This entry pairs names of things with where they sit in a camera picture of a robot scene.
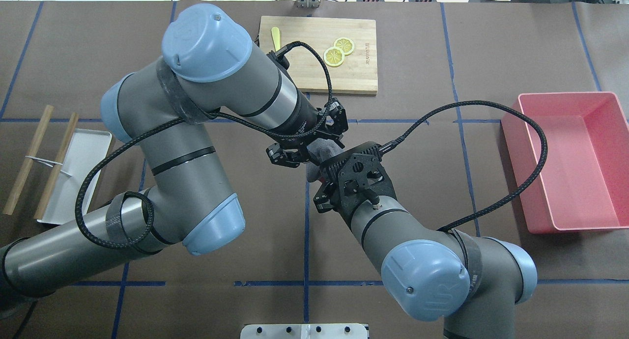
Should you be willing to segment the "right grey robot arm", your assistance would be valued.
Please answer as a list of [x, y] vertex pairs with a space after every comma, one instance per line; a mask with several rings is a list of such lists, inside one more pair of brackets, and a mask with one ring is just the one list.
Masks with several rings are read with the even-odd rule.
[[376, 191], [379, 204], [359, 197], [344, 211], [344, 192], [319, 176], [329, 197], [387, 292], [409, 316], [443, 318], [446, 339], [514, 339], [516, 305], [532, 297], [536, 265], [519, 245], [458, 230], [424, 227], [388, 191]]

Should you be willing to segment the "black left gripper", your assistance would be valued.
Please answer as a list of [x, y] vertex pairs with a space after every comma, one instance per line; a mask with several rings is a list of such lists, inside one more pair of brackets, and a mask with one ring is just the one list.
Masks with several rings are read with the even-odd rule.
[[313, 158], [307, 147], [315, 140], [323, 139], [344, 148], [342, 138], [347, 130], [346, 110], [338, 99], [332, 99], [323, 109], [314, 108], [308, 99], [297, 99], [296, 110], [288, 122], [272, 130], [283, 137], [272, 136], [276, 142], [266, 149], [266, 153], [275, 165], [297, 168], [308, 161], [319, 165], [326, 158]]

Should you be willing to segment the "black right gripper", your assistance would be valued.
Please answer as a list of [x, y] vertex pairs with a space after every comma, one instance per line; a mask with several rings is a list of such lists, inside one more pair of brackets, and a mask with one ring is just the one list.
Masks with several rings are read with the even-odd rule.
[[316, 210], [319, 213], [334, 211], [342, 212], [342, 197], [337, 182], [321, 180], [321, 186], [313, 198]]

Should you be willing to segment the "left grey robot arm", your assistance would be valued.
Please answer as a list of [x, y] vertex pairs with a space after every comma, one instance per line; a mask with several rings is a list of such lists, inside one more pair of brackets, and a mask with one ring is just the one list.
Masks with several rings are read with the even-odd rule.
[[[128, 261], [182, 243], [193, 255], [212, 252], [245, 229], [242, 208], [204, 123], [224, 117], [270, 136], [276, 165], [313, 159], [308, 146], [341, 146], [343, 106], [332, 95], [316, 109], [287, 73], [285, 54], [265, 54], [219, 7], [200, 3], [167, 28], [162, 54], [124, 77], [101, 100], [101, 117], [123, 146], [99, 162], [80, 186], [74, 220], [1, 250], [1, 311]], [[139, 145], [156, 185], [123, 192], [83, 213], [94, 176]]]

